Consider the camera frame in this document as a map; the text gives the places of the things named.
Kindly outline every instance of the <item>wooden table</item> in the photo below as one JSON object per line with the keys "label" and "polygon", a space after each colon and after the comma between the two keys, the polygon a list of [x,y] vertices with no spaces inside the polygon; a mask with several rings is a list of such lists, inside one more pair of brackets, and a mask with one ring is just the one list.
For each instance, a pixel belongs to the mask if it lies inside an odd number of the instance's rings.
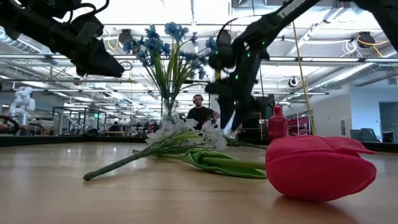
{"label": "wooden table", "polygon": [[[0,149],[0,223],[389,224],[398,222],[398,156],[365,156],[377,180],[330,203],[281,196],[268,181],[141,159],[85,182],[85,173],[145,144],[76,143]],[[262,161],[264,151],[228,154]]]}
{"label": "wooden table", "polygon": [[125,131],[101,131],[99,132],[100,136],[109,136],[109,135],[117,135],[117,136],[125,136],[127,132]]}

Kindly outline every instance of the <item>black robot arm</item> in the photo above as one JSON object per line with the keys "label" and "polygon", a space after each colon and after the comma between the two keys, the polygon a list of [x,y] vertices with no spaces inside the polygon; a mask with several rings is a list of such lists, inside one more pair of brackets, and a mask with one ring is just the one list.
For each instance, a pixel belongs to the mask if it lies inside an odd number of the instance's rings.
{"label": "black robot arm", "polygon": [[[80,76],[86,74],[121,77],[123,67],[107,53],[102,40],[104,25],[95,17],[106,5],[96,10],[81,0],[0,0],[0,26],[12,39],[25,34],[58,52],[76,65]],[[78,16],[70,22],[58,22],[53,17],[63,18],[80,7],[92,7],[94,11]]]}
{"label": "black robot arm", "polygon": [[[233,68],[229,77],[210,83],[206,92],[219,95],[221,109],[221,128],[225,128],[233,112],[235,117],[231,127],[235,131],[251,113],[253,103],[251,91],[256,82],[257,73],[262,59],[269,59],[267,47],[274,41],[278,33],[296,18],[310,9],[320,0],[289,0],[275,12],[263,15],[258,21],[249,24],[246,30],[233,43],[228,42],[223,28],[217,38],[218,50],[209,57],[209,65],[215,70]],[[398,10],[396,0],[355,0],[359,7],[373,13],[376,20],[398,49]]]}

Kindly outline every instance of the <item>red tulip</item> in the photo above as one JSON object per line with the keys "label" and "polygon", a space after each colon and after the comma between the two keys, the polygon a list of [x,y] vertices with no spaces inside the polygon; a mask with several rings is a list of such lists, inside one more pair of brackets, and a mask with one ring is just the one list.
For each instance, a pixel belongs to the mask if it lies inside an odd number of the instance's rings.
{"label": "red tulip", "polygon": [[288,197],[327,202],[358,193],[376,178],[375,166],[358,153],[374,154],[350,138],[275,139],[266,152],[266,172],[275,189]]}

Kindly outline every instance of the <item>white robot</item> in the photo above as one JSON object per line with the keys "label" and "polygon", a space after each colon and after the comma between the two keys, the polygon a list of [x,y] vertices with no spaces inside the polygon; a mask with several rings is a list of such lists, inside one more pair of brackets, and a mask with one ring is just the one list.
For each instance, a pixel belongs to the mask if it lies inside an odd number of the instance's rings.
{"label": "white robot", "polygon": [[81,128],[81,126],[77,123],[77,121],[72,119],[70,116],[67,116],[67,120],[70,122],[70,126],[72,126],[72,129],[77,131]]}
{"label": "white robot", "polygon": [[15,92],[15,99],[10,106],[10,116],[18,116],[20,125],[27,125],[29,112],[35,110],[36,102],[30,98],[31,87],[19,87]]}

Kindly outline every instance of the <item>red bottle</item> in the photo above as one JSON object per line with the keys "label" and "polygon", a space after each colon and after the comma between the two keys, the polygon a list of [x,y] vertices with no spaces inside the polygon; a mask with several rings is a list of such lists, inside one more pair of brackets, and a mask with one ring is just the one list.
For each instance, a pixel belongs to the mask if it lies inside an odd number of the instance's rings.
{"label": "red bottle", "polygon": [[274,114],[268,120],[268,140],[287,136],[287,118],[282,114],[282,107],[275,106]]}

